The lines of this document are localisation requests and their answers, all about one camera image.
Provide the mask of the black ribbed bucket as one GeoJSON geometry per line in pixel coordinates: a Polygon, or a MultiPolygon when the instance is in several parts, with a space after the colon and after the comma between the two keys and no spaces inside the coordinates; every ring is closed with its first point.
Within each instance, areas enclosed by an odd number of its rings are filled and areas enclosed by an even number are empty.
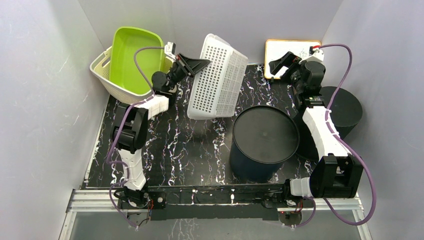
{"type": "MultiPolygon", "coordinates": [[[[342,140],[361,121],[363,116],[363,108],[360,101],[343,88],[340,88],[337,92],[330,110],[331,120],[342,140]]],[[[300,139],[296,154],[310,161],[318,161],[318,151],[308,127],[302,120],[302,116],[303,112],[300,111],[293,118],[299,130],[300,139]]]]}

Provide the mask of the dark blue large bucket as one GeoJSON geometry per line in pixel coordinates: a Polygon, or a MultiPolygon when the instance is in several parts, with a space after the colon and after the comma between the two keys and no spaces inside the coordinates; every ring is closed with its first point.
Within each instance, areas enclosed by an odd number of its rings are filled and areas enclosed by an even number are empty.
{"type": "Polygon", "coordinates": [[[234,120],[230,169],[241,180],[265,183],[299,145],[298,127],[287,113],[269,105],[251,106],[234,120]]]}

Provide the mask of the white perforated strainer basket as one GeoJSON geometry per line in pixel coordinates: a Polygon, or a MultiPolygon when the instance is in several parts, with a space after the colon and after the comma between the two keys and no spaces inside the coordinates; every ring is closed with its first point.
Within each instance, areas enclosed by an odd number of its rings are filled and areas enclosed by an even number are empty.
{"type": "Polygon", "coordinates": [[[219,36],[209,33],[204,39],[200,58],[210,63],[195,75],[187,107],[188,118],[210,120],[232,117],[248,57],[219,36]]]}

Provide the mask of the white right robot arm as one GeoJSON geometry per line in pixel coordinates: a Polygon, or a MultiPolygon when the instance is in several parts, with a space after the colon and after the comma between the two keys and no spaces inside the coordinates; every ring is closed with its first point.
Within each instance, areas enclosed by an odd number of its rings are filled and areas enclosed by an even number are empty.
{"type": "Polygon", "coordinates": [[[302,198],[353,198],[364,168],[340,142],[330,110],[320,93],[325,66],[313,56],[303,60],[291,51],[268,65],[272,74],[287,68],[279,78],[292,86],[295,106],[309,131],[308,141],[315,146],[318,157],[309,177],[285,181],[282,202],[288,207],[295,207],[302,198]]]}

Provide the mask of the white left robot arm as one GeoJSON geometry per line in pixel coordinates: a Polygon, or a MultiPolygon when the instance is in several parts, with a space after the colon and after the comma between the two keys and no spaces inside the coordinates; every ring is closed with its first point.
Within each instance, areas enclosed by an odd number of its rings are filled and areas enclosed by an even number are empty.
{"type": "Polygon", "coordinates": [[[144,174],[142,149],[147,142],[149,120],[168,110],[176,101],[177,84],[187,77],[194,77],[211,63],[208,59],[194,59],[179,53],[168,72],[156,71],[151,77],[152,96],[137,104],[119,104],[110,136],[112,146],[107,155],[117,150],[118,162],[124,170],[122,187],[114,196],[135,208],[145,208],[150,196],[144,174]]]}

